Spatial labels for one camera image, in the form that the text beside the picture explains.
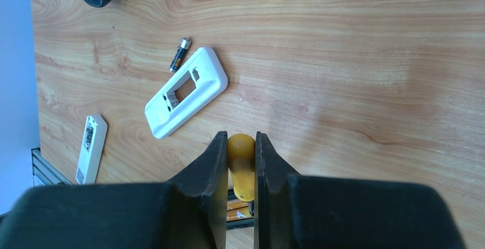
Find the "yellow handled screwdriver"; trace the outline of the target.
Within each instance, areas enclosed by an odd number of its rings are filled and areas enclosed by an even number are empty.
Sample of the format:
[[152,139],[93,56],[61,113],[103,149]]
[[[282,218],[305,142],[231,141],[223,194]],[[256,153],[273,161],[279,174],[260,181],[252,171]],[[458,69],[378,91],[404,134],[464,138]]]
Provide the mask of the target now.
[[255,140],[238,133],[228,139],[227,159],[233,192],[244,202],[255,198]]

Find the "black AAA battery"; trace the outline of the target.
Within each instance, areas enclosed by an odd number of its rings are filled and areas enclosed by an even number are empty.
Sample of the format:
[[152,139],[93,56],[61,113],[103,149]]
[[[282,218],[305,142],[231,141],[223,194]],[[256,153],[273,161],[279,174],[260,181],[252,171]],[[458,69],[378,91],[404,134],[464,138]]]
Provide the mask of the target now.
[[181,67],[184,58],[187,55],[187,52],[192,44],[192,40],[190,38],[182,38],[180,44],[178,46],[177,52],[174,56],[172,63],[169,66],[169,71],[175,73]]

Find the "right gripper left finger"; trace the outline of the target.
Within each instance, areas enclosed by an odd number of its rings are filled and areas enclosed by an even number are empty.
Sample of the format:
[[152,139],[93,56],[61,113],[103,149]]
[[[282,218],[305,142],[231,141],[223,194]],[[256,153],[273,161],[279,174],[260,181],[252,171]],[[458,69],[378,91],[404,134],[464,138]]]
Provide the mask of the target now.
[[227,142],[165,182],[47,185],[1,219],[2,248],[224,248]]

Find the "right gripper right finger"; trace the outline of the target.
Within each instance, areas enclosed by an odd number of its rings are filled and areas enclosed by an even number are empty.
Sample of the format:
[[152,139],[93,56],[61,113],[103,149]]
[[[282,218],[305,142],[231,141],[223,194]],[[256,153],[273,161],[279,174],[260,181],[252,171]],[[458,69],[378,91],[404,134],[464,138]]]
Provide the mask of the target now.
[[255,248],[465,248],[423,184],[306,176],[256,135]]

